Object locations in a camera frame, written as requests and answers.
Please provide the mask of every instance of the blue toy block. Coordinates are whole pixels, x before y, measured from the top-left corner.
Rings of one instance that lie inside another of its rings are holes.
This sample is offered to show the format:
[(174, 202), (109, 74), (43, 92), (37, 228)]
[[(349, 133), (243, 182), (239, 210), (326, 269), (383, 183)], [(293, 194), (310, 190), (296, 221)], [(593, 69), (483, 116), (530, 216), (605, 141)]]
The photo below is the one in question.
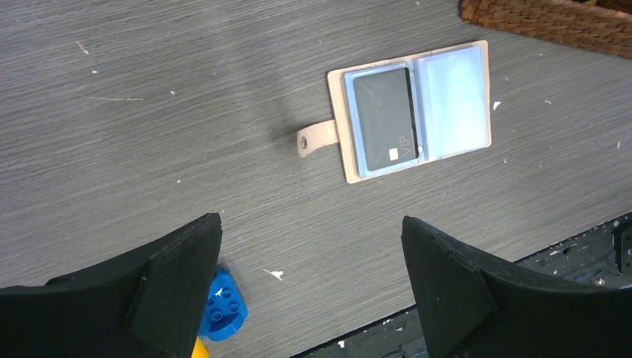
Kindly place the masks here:
[(225, 268), (219, 268), (211, 282), (197, 334), (201, 338), (209, 337), (212, 341), (223, 341), (237, 333), (246, 317), (248, 309), (233, 277)]

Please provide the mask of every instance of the gray wood-grain table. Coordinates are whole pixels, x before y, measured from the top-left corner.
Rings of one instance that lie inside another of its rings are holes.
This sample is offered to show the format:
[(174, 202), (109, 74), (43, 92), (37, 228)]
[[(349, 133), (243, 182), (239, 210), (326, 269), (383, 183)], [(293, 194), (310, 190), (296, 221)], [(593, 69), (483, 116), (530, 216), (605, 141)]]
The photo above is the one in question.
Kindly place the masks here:
[[(250, 317), (214, 358), (287, 357), (412, 305), (404, 215), (515, 260), (632, 210), (632, 62), (465, 24), (456, 0), (0, 9), (0, 286), (218, 212)], [(299, 159), (329, 70), (480, 39), (490, 148), (356, 185), (335, 146)]]

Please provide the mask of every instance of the yellow object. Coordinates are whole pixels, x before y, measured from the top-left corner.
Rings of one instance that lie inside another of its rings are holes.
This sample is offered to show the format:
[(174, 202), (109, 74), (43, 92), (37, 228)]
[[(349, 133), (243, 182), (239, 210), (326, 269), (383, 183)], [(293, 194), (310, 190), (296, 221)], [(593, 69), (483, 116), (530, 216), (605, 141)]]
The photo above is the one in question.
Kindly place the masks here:
[(209, 358), (209, 350), (204, 347), (204, 343), (202, 343), (200, 337), (195, 339), (195, 346), (193, 346), (191, 358)]

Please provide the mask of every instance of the woven basket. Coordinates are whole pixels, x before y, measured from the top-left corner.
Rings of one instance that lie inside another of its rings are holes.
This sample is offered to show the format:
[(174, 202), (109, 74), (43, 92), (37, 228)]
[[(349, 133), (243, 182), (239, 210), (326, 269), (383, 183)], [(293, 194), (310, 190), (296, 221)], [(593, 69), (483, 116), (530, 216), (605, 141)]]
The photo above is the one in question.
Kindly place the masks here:
[(632, 0), (462, 0), (461, 18), (486, 28), (632, 58)]

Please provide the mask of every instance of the card chip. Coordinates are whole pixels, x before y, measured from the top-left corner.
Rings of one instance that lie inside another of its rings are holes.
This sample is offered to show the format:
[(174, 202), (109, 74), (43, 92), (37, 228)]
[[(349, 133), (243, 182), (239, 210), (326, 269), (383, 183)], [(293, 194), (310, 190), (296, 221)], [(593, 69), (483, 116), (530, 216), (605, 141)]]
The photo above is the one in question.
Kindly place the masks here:
[(391, 161), (398, 160), (399, 159), (399, 154), (397, 153), (397, 148), (389, 149), (388, 150), (388, 157), (391, 159)]

